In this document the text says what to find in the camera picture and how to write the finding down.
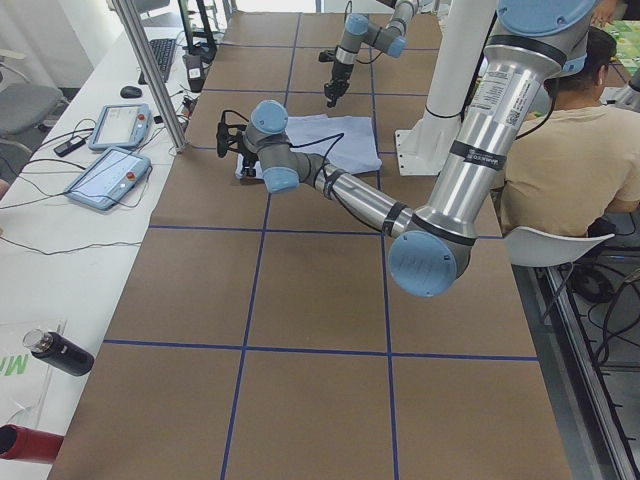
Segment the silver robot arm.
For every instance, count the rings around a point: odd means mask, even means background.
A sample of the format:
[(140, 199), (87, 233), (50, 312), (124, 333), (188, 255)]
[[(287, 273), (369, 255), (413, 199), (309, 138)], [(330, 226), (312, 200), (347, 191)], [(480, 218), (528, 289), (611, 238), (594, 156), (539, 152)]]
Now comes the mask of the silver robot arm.
[(379, 26), (367, 16), (349, 13), (344, 18), (344, 29), (340, 43), (333, 50), (319, 53), (320, 62), (331, 62), (331, 79), (324, 84), (326, 105), (336, 106), (345, 95), (360, 48), (363, 44), (377, 49), (392, 58), (398, 58), (406, 47), (406, 34), (410, 21), (426, 5), (426, 1), (401, 0), (382, 1), (393, 9), (389, 22)]
[(466, 270), (474, 222), (542, 84), (585, 63), (592, 1), (455, 1), (422, 119), (401, 131), (406, 153), (436, 183), (418, 209), (365, 185), (287, 136), (288, 113), (260, 102), (238, 125), (220, 121), (217, 152), (259, 167), (267, 190), (308, 184), (393, 240), (393, 280), (420, 297), (445, 292)]

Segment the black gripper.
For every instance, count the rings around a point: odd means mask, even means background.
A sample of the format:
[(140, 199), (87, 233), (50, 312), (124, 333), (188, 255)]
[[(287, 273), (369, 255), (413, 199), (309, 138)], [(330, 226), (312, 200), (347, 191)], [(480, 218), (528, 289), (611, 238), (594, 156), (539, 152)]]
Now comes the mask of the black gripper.
[(244, 144), (244, 133), (248, 124), (229, 124), (226, 115), (234, 113), (247, 123), (249, 120), (235, 110), (223, 110), (216, 131), (216, 152), (219, 158), (224, 158), (229, 151), (242, 156), (241, 175), (243, 178), (256, 177), (256, 163), (258, 156), (251, 152)]
[(334, 108), (349, 87), (356, 54), (344, 49), (324, 50), (319, 53), (320, 62), (333, 62), (331, 79), (324, 84), (324, 94), (328, 108)]

